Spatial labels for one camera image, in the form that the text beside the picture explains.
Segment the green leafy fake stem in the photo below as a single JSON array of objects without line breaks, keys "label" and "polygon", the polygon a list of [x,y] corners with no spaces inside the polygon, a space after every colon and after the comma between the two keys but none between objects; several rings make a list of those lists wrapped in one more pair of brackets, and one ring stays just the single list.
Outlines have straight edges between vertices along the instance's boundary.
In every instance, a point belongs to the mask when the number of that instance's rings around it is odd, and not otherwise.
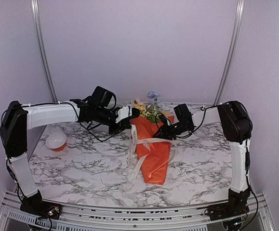
[{"label": "green leafy fake stem", "polygon": [[152,123],[159,123],[160,118],[157,115],[159,113],[159,108],[156,104],[153,103],[147,103],[146,104],[146,112],[145,112],[145,118],[148,119]]}]

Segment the yellow daisy fake bunch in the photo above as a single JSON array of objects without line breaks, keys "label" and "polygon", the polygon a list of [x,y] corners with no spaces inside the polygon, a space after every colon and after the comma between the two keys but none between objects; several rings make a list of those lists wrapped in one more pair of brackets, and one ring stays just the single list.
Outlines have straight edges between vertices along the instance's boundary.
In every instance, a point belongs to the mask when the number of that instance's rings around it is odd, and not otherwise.
[{"label": "yellow daisy fake bunch", "polygon": [[150,116],[150,112],[147,111],[146,106],[139,99],[135,99],[132,101],[133,106],[140,111],[140,115],[142,117],[148,118]]}]

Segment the blue fake flower stem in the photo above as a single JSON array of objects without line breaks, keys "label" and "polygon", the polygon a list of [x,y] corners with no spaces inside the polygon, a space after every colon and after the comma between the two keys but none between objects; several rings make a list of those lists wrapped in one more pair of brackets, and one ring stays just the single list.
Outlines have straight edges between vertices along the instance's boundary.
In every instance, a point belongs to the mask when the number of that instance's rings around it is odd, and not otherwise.
[{"label": "blue fake flower stem", "polygon": [[150,91],[148,92],[147,97],[150,99],[150,103],[153,106],[157,106],[157,107],[163,106],[162,102],[159,100],[159,94],[157,92]]}]

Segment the brown orange wrapping paper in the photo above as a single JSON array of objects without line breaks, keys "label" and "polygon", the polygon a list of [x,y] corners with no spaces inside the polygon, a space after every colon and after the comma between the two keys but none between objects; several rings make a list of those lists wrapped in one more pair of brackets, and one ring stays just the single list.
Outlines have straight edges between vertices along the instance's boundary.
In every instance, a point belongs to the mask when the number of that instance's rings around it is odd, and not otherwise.
[{"label": "brown orange wrapping paper", "polygon": [[[162,122],[152,123],[148,119],[139,116],[132,119],[137,131],[137,140],[150,139],[163,125]],[[137,143],[135,151],[137,158],[145,159],[140,166],[145,183],[163,185],[166,179],[168,163],[170,160],[171,143]]]}]

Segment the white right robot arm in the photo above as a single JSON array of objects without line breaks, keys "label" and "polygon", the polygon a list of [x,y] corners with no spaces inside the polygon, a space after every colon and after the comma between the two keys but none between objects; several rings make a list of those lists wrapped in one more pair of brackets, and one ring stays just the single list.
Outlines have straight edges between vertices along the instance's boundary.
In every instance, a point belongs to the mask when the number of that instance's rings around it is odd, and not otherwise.
[{"label": "white right robot arm", "polygon": [[184,103],[177,105],[174,112],[178,119],[174,124],[169,122],[165,115],[158,115],[163,125],[157,126],[154,138],[185,139],[203,125],[214,123],[221,125],[223,134],[229,142],[232,161],[232,181],[228,193],[231,199],[224,204],[224,212],[229,216],[235,215],[243,206],[238,196],[249,196],[251,193],[248,172],[253,125],[246,108],[238,101],[228,101],[216,106],[203,106],[200,112],[193,114]]}]

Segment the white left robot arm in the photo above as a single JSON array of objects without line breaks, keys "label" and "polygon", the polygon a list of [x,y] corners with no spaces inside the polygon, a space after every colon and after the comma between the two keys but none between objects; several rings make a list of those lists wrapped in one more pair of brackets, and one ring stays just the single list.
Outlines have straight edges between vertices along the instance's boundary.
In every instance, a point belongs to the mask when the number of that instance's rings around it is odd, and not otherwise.
[{"label": "white left robot arm", "polygon": [[88,133],[96,126],[107,126],[110,137],[130,129],[131,120],[139,117],[139,110],[131,106],[117,106],[115,93],[97,86],[85,99],[51,103],[20,103],[12,101],[0,119],[0,139],[5,150],[11,175],[23,195],[23,205],[35,214],[46,210],[28,164],[28,154],[34,151],[42,132],[48,125],[78,123]]}]

